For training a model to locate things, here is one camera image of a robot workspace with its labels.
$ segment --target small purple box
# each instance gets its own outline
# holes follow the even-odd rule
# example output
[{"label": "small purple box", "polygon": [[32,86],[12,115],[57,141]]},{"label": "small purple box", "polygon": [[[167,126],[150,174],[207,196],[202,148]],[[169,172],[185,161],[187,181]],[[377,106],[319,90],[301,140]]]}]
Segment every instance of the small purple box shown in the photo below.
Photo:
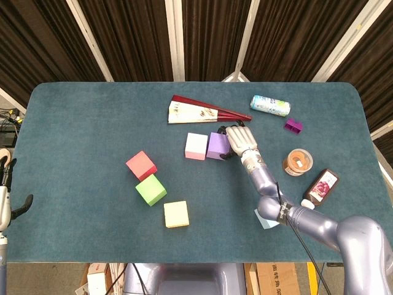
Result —
[{"label": "small purple box", "polygon": [[207,158],[223,160],[220,155],[228,154],[230,149],[231,146],[225,134],[220,134],[216,132],[210,133],[208,153],[206,154]]},{"label": "small purple box", "polygon": [[303,124],[291,118],[286,122],[284,128],[296,134],[299,134],[303,130]]}]

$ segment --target yellow cube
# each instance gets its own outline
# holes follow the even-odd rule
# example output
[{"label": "yellow cube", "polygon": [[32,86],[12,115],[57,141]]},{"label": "yellow cube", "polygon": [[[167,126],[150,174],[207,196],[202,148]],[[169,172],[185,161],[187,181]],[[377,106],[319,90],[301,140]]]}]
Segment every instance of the yellow cube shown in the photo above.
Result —
[{"label": "yellow cube", "polygon": [[185,201],[164,204],[165,226],[167,228],[187,226],[189,213]]}]

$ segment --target black cable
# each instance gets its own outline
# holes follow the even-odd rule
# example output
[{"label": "black cable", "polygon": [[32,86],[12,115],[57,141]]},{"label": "black cable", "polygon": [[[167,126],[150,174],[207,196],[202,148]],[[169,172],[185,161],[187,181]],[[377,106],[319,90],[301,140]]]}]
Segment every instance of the black cable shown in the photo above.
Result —
[{"label": "black cable", "polygon": [[135,268],[136,274],[138,275],[138,278],[139,278],[139,282],[141,283],[143,295],[146,295],[145,290],[147,292],[147,288],[146,288],[145,284],[142,281],[141,274],[139,273],[139,270],[136,268],[135,263],[133,263],[133,267]]},{"label": "black cable", "polygon": [[[282,205],[282,198],[281,198],[281,193],[280,193],[280,188],[278,186],[278,183],[276,183],[277,185],[277,194],[278,194],[278,199],[280,202],[280,205]],[[305,241],[303,240],[302,236],[299,234],[299,231],[297,229],[294,228],[294,226],[292,225],[292,222],[289,220],[288,216],[286,216],[286,221],[288,222],[290,228],[294,231],[296,237],[299,239],[299,242],[302,244],[303,248],[305,249],[308,257],[311,259],[311,262],[314,264],[314,267],[319,275],[320,280],[322,280],[322,284],[324,284],[324,287],[326,289],[326,292],[328,295],[332,295],[332,293],[329,290],[329,287],[327,286],[327,283],[325,281],[325,278],[322,275],[322,272],[319,270],[318,265],[316,264],[315,260],[314,260],[314,256],[311,254],[310,250],[308,249]]]},{"label": "black cable", "polygon": [[123,269],[123,271],[120,273],[120,275],[116,278],[116,280],[111,284],[111,286],[109,287],[108,291],[106,291],[105,295],[108,295],[111,291],[111,289],[113,288],[113,286],[116,284],[116,282],[119,280],[119,278],[123,275],[123,273],[125,272],[125,269],[127,268],[128,263],[125,264],[125,267]]},{"label": "black cable", "polygon": [[[324,268],[325,268],[325,263],[323,263],[323,265],[322,265],[321,274],[324,274]],[[318,294],[320,284],[321,284],[321,277],[319,277],[319,281],[318,281],[317,294]]]}]

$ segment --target pink cube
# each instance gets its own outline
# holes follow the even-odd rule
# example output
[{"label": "pink cube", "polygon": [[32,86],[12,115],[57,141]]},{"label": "pink cube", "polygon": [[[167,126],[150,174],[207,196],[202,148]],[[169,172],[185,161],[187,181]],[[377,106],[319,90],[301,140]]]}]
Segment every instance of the pink cube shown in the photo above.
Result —
[{"label": "pink cube", "polygon": [[189,133],[187,135],[187,142],[185,144],[185,157],[189,159],[204,161],[207,145],[207,135]]},{"label": "pink cube", "polygon": [[148,176],[157,172],[156,166],[144,151],[137,153],[126,162],[126,165],[140,181],[144,181]]}]

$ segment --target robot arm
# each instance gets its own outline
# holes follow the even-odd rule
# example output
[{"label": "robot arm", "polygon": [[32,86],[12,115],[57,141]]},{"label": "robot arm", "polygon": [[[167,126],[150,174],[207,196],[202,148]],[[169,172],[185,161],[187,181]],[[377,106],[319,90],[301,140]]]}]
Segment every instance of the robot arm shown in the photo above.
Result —
[{"label": "robot arm", "polygon": [[248,127],[227,127],[231,147],[249,174],[261,198],[259,215],[288,222],[331,249],[339,251],[344,262],[345,294],[391,294],[386,276],[393,272],[393,252],[382,227],[365,216],[351,216],[340,222],[302,206],[280,191],[263,161]]}]

